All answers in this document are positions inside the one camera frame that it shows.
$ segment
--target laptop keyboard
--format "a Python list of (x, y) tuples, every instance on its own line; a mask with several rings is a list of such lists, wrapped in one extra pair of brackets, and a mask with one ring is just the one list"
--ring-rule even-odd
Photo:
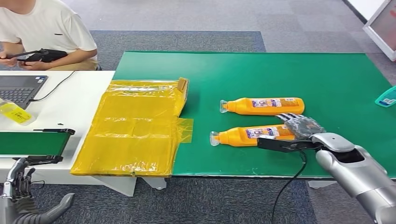
[(0, 88), (0, 98), (11, 100), (16, 104), (24, 103), (34, 90), (34, 88)]

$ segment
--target laptop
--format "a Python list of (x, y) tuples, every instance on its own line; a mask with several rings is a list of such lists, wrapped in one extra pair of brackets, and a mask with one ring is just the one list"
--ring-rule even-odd
[(0, 76), (0, 98), (26, 109), (48, 76)]

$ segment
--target black cable wire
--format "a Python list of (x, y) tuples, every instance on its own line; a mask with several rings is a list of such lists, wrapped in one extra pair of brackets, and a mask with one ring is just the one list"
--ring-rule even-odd
[(272, 208), (272, 214), (271, 214), (271, 223), (274, 224), (274, 216), (275, 216), (275, 207), (276, 204), (278, 203), (278, 199), (281, 196), (283, 190), (285, 190), (285, 188), (293, 181), (295, 180), (305, 169), (305, 167), (307, 166), (307, 155), (305, 154), (305, 152), (303, 151), (299, 151), (300, 152), (300, 157), (303, 160), (303, 166), (301, 167), (301, 169), (296, 173), (296, 175), (294, 175), (281, 189), (281, 191), (278, 193), (278, 196), (276, 196), (276, 200), (274, 203), (274, 207)]
[(42, 186), (40, 188), (32, 188), (32, 190), (40, 190), (43, 189), (45, 186), (45, 181), (33, 181), (32, 183), (42, 182)]
[(76, 71), (73, 71), (68, 77), (66, 77), (58, 85), (56, 85), (55, 88), (53, 90), (51, 90), (51, 92), (49, 92), (45, 97), (43, 97), (41, 99), (31, 99), (29, 101), (30, 102), (37, 102), (37, 101), (42, 101), (43, 99), (47, 98), (49, 95), (51, 95), (60, 86), (60, 84), (62, 84), (64, 81), (66, 81), (68, 78), (70, 78), (74, 73), (76, 73)]

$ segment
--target bottle label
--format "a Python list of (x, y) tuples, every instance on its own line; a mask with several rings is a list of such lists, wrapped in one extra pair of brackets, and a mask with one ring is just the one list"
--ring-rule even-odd
[(396, 90), (393, 90), (386, 94), (383, 99), (380, 100), (380, 104), (385, 106), (391, 105), (396, 101)]
[(293, 135), (293, 133), (291, 133), (289, 131), (289, 129), (287, 129), (287, 127), (284, 125), (278, 126), (278, 127), (248, 128), (248, 129), (246, 129), (246, 134), (247, 134), (247, 137), (250, 139), (256, 139), (260, 135), (270, 135), (270, 136), (275, 136), (275, 137), (285, 136), (285, 135)]
[(296, 98), (252, 99), (253, 107), (298, 106)]
[(32, 115), (18, 106), (15, 107), (15, 105), (11, 103), (0, 106), (0, 111), (7, 111), (3, 112), (3, 115), (19, 124), (22, 124), (32, 118)]

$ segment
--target person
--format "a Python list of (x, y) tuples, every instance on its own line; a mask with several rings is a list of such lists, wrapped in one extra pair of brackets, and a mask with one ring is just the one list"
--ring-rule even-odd
[(26, 70), (96, 70), (97, 46), (81, 18), (60, 0), (0, 0), (0, 64), (9, 55), (40, 49), (65, 51), (61, 59), (19, 62)]

